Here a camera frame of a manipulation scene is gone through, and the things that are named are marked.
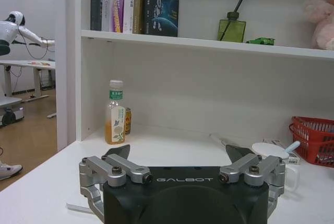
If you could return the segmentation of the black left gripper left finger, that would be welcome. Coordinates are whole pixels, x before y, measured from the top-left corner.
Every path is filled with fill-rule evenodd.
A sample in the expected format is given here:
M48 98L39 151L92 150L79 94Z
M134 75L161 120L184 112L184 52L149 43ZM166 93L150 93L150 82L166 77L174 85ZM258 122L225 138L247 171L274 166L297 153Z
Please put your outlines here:
M84 157L79 163L80 193L87 198L89 208L104 222L104 205L96 185L107 183L121 187L127 179L135 184L146 185L153 180L148 167L137 165L118 154L102 157Z

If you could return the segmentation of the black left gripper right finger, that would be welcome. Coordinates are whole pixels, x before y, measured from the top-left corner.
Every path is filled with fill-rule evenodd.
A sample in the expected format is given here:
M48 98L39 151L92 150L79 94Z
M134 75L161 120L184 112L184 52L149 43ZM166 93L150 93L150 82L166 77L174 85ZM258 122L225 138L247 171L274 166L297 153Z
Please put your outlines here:
M226 144L226 153L232 164L222 166L219 171L219 181L231 184L244 176L244 182L251 187L269 186L267 216L274 212L278 198L284 193L285 163L282 158L268 156L263 158L248 148Z

